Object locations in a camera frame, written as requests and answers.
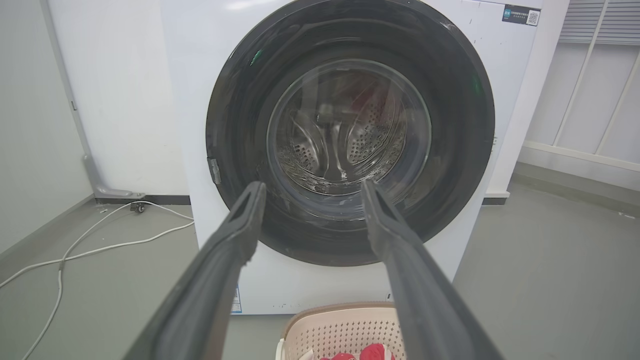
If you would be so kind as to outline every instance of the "white cable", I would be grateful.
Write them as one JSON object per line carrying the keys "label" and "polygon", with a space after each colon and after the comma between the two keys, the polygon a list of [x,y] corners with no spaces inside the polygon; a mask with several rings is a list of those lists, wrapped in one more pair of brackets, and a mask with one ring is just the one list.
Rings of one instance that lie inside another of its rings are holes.
{"label": "white cable", "polygon": [[40,335],[38,335],[38,338],[33,343],[31,348],[29,348],[29,351],[27,351],[27,353],[24,354],[24,356],[22,357],[22,360],[27,360],[27,357],[29,357],[29,355],[31,355],[33,350],[36,348],[36,346],[42,339],[42,336],[44,336],[44,333],[47,332],[47,329],[51,324],[51,320],[53,320],[53,316],[56,314],[56,311],[58,310],[58,306],[60,306],[60,299],[62,299],[62,270],[58,270],[58,299],[56,300],[56,305],[53,307],[53,311],[51,311],[51,315],[49,315],[49,319],[47,320],[47,323],[44,325],[44,329],[42,329],[42,331],[40,332]]}
{"label": "white cable", "polygon": [[128,243],[120,243],[120,244],[116,244],[116,245],[111,245],[111,246],[107,246],[107,247],[102,247],[99,249],[95,249],[95,250],[91,250],[91,251],[87,251],[84,252],[82,254],[78,254],[78,255],[74,255],[74,256],[69,256],[69,252],[71,252],[71,250],[73,250],[74,247],[76,247],[76,245],[91,231],[93,230],[93,228],[95,228],[96,226],[98,226],[98,224],[100,224],[101,222],[105,221],[105,219],[107,219],[108,217],[110,217],[111,215],[113,215],[114,213],[116,213],[118,210],[120,209],[124,209],[127,206],[130,206],[131,204],[136,204],[136,203],[144,203],[144,204],[149,204],[149,205],[153,205],[153,206],[157,206],[158,208],[170,211],[180,217],[189,219],[189,220],[193,220],[193,218],[188,217],[186,215],[180,214],[174,210],[168,209],[164,206],[160,206],[158,204],[154,204],[153,202],[149,202],[149,201],[144,201],[144,200],[139,200],[139,201],[134,201],[134,202],[130,202],[126,205],[120,206],[119,208],[115,209],[114,211],[112,211],[110,214],[108,214],[107,216],[105,216],[104,218],[102,218],[102,220],[98,221],[97,223],[95,223],[93,226],[91,226],[89,228],[89,230],[85,231],[82,235],[80,235],[80,237],[69,247],[69,249],[67,249],[67,251],[65,252],[64,256],[62,256],[61,259],[57,259],[57,260],[51,260],[51,261],[45,261],[43,263],[38,263],[38,264],[34,264],[34,265],[29,265],[26,268],[23,268],[22,270],[18,271],[17,273],[13,274],[9,279],[5,280],[4,282],[2,282],[0,284],[0,288],[2,288],[4,285],[7,285],[10,281],[14,280],[16,277],[24,274],[25,272],[31,270],[31,269],[35,269],[37,267],[40,266],[44,266],[44,265],[49,265],[49,264],[55,264],[55,263],[60,263],[60,268],[58,269],[58,299],[56,301],[56,305],[53,307],[53,311],[51,311],[51,315],[49,316],[49,319],[47,321],[47,323],[44,325],[44,328],[42,329],[42,332],[40,333],[40,335],[38,336],[38,338],[36,339],[36,341],[33,343],[33,345],[31,346],[31,348],[29,348],[29,351],[27,351],[27,354],[25,354],[25,356],[22,358],[22,360],[26,360],[31,353],[33,352],[33,350],[36,348],[36,346],[38,346],[38,343],[40,342],[40,340],[42,339],[42,336],[44,336],[45,332],[47,332],[47,329],[49,328],[49,325],[51,324],[51,321],[53,320],[53,316],[56,314],[56,311],[58,310],[58,307],[60,306],[60,299],[62,298],[62,270],[64,269],[64,262],[66,260],[72,260],[72,259],[77,259],[77,258],[81,258],[83,256],[87,256],[87,255],[91,255],[91,254],[95,254],[101,251],[105,251],[105,250],[109,250],[109,249],[115,249],[117,247],[123,247],[123,246],[127,246],[127,245],[135,245],[135,244],[140,244],[140,243],[146,243],[152,240],[155,240],[157,238],[159,238],[162,235],[166,235],[172,231],[176,231],[176,230],[180,230],[180,229],[184,229],[185,227],[189,227],[191,225],[193,225],[193,221],[191,221],[190,223],[186,224],[186,225],[182,225],[182,226],[178,226],[178,227],[174,227],[173,229],[169,229],[167,231],[164,231],[158,235],[155,235],[149,239],[145,239],[145,240],[139,240],[139,241],[131,241]]}

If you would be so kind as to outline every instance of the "front-load washing machine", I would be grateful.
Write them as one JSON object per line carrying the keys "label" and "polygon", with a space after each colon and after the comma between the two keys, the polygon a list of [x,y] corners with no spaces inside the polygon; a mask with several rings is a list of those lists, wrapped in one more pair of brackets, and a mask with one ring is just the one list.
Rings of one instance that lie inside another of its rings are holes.
{"label": "front-load washing machine", "polygon": [[268,187],[234,313],[392,300],[364,179],[453,279],[540,15],[512,2],[162,0],[200,246],[247,184]]}

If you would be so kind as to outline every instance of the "door hinge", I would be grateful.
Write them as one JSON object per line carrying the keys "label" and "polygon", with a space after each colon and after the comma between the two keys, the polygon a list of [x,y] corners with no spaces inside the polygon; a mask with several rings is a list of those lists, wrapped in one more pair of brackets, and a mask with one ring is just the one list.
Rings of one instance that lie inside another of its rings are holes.
{"label": "door hinge", "polygon": [[209,170],[211,171],[211,178],[216,185],[220,185],[222,180],[220,178],[220,168],[218,167],[218,160],[209,159]]}

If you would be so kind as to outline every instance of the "door glass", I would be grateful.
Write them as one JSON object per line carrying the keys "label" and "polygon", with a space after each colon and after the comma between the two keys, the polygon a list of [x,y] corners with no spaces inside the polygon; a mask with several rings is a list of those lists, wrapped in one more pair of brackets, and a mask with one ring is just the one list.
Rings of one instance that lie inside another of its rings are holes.
{"label": "door glass", "polygon": [[269,165],[288,197],[316,216],[358,219],[364,179],[394,202],[403,199],[426,161],[431,124],[399,72],[345,59],[297,79],[278,101],[267,137]]}

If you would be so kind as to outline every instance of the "beige laundry basket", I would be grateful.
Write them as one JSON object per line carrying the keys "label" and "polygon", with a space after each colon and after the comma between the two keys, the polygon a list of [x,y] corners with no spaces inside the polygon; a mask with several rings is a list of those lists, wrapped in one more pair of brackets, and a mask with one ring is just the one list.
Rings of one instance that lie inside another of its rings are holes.
{"label": "beige laundry basket", "polygon": [[294,316],[276,350],[276,360],[298,360],[310,349],[314,359],[339,352],[359,353],[367,345],[386,345],[405,360],[396,308],[391,302],[357,302],[317,307]]}

